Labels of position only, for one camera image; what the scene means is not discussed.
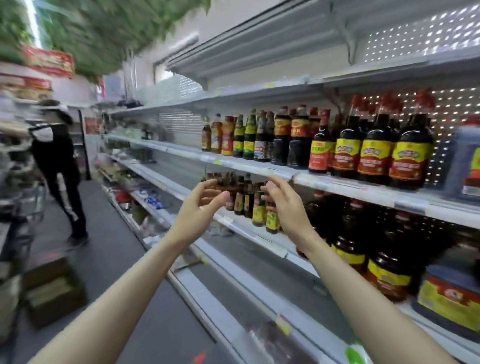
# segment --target human hand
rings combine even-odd
[[[268,176],[268,182],[261,187],[269,195],[263,195],[267,202],[275,202],[276,207],[267,206],[267,210],[276,211],[283,230],[295,245],[303,252],[308,250],[308,244],[313,236],[318,234],[310,224],[303,202],[295,190],[283,178]]]
[[[215,190],[217,180],[199,183],[185,198],[179,214],[165,237],[185,247],[197,240],[208,228],[214,214],[227,203],[228,191]]]

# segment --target left hand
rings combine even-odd
[[[224,206],[230,193],[215,190],[217,180],[200,182],[185,198],[177,219],[168,231],[173,241],[181,243],[186,248],[207,230],[214,214]]]

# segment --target right hand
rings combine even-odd
[[[262,199],[275,202],[276,207],[268,206],[267,210],[276,211],[283,230],[295,245],[305,252],[311,242],[309,237],[318,238],[318,234],[310,224],[301,197],[283,178],[268,176],[268,182],[261,187],[262,191],[268,191],[269,195],[263,195]]]

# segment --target black pants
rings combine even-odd
[[[57,200],[57,202],[67,215],[68,220],[70,220],[70,225],[72,226],[72,237],[84,237],[87,232],[85,214],[82,208],[80,194],[78,193],[78,184],[80,180],[76,173],[63,173],[62,177],[65,181],[67,195],[66,197],[68,198],[67,201],[64,201],[64,197],[62,197],[61,195],[57,175],[45,175],[45,179],[47,180],[47,185],[50,189],[51,195]]]

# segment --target gray floor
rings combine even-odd
[[[97,182],[82,182],[80,192],[90,244],[73,253],[72,261],[86,283],[90,302],[93,302],[144,254],[144,250],[107,201]],[[64,241],[69,233],[67,218],[56,204],[49,203],[44,221],[36,228],[32,255],[65,248]],[[80,312],[38,331],[31,328],[22,315],[13,363],[26,363]],[[204,351],[215,353],[210,358],[207,355],[206,363],[230,361],[225,360],[223,354],[218,355],[218,352],[223,352],[222,348],[215,345],[182,298],[169,282],[164,281],[118,363],[192,363],[193,358]]]

